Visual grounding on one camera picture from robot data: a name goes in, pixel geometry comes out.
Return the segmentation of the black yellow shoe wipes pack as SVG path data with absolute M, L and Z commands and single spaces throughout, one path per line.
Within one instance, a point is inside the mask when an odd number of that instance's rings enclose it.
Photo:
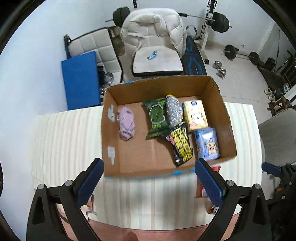
M 190 146 L 186 123 L 183 121 L 174 126 L 165 136 L 171 143 L 174 151 L 174 165 L 179 167 L 188 162 L 193 156 L 193 149 Z

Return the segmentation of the silver yellow scouring sponge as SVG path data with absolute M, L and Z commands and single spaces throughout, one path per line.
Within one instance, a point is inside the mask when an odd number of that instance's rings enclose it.
M 179 125 L 183 120 L 183 109 L 180 102 L 173 95 L 166 96 L 166 114 L 171 126 Z

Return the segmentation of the striped cat table mat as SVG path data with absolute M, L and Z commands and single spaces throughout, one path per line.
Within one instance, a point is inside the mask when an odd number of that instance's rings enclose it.
M 220 174 L 239 186 L 261 182 L 262 154 L 253 106 L 227 103 L 237 156 L 221 164 Z M 98 106 L 37 117 L 30 160 L 34 186 L 60 186 L 75 179 L 95 158 L 102 156 Z M 204 227 L 212 220 L 206 198 L 198 198 L 197 177 L 191 171 L 156 178 L 102 177 L 94 190 L 93 224 L 117 230 L 172 230 Z

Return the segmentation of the blue tissue pack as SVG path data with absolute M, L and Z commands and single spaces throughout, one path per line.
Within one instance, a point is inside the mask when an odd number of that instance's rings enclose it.
M 215 128 L 202 128 L 195 132 L 198 158 L 205 161 L 220 157 L 218 139 Z

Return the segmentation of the yellow tissue box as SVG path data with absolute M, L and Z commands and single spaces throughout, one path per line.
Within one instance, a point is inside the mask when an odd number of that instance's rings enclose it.
M 183 102 L 183 109 L 189 133 L 208 127 L 208 121 L 201 100 L 185 101 Z

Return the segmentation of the chrome dumbbell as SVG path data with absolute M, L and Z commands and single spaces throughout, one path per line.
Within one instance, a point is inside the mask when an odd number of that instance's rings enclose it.
M 215 61 L 213 64 L 213 68 L 217 70 L 217 76 L 219 76 L 221 79 L 226 77 L 227 70 L 222 68 L 223 63 L 221 61 Z

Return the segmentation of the purple cloth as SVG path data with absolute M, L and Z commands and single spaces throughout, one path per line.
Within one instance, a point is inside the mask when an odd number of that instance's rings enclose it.
M 119 134 L 125 141 L 134 137 L 135 134 L 135 122 L 134 113 L 128 107 L 123 107 L 117 112 L 117 121 L 119 123 Z

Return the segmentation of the barbell on floor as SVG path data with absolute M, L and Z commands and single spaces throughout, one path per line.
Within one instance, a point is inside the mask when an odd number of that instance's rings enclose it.
M 251 52 L 250 54 L 240 53 L 239 49 L 234 47 L 233 45 L 226 45 L 223 50 L 224 55 L 228 60 L 234 60 L 237 55 L 248 57 L 253 65 L 257 65 L 260 61 L 259 55 L 256 52 Z

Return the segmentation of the green wipes pack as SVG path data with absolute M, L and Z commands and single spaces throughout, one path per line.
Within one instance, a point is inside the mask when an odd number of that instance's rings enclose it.
M 171 129 L 166 120 L 166 102 L 167 98 L 158 98 L 142 103 L 151 121 L 151 129 L 146 139 L 162 136 Z

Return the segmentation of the blue foam mat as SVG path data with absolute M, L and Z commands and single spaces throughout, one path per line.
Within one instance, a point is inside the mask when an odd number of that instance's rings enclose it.
M 61 62 L 68 110 L 101 104 L 95 52 Z

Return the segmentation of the white cushioned chair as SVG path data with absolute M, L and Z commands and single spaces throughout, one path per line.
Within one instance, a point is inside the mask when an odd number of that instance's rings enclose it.
M 133 56 L 134 77 L 180 75 L 183 65 L 178 52 L 165 46 L 142 47 Z

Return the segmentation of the grey quilted panel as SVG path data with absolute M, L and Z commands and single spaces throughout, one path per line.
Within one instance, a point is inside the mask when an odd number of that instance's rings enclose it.
M 112 32 L 109 27 L 100 28 L 75 39 L 64 36 L 67 58 L 94 52 L 96 65 L 113 74 L 113 85 L 123 83 L 123 68 L 115 51 Z

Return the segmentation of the white puffer jacket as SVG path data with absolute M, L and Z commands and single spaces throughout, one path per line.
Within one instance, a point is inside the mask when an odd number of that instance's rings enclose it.
M 134 10 L 126 17 L 120 37 L 129 56 L 133 56 L 141 47 L 156 46 L 165 46 L 183 56 L 187 30 L 174 9 L 146 8 Z

